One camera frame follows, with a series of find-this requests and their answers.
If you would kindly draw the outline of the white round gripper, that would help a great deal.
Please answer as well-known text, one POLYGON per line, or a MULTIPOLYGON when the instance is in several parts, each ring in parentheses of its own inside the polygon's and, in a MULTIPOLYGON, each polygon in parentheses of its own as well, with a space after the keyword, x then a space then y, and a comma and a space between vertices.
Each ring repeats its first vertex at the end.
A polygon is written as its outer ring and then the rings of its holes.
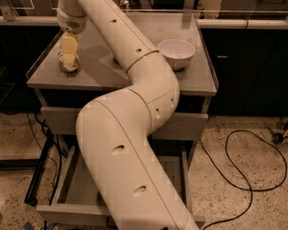
POLYGON ((85 27, 86 14, 77 0, 58 0, 57 20, 64 33, 60 39, 63 53, 77 54, 80 34, 85 27))

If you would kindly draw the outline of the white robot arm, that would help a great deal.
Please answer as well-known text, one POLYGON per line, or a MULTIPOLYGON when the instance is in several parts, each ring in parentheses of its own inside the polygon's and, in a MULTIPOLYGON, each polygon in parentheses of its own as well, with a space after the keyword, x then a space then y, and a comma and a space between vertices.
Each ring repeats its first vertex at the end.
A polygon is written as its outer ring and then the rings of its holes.
POLYGON ((84 162, 119 230, 199 230, 148 137, 173 115, 178 80, 156 46, 112 0, 59 0, 58 21, 99 31, 129 86, 87 103, 76 121, 84 162))

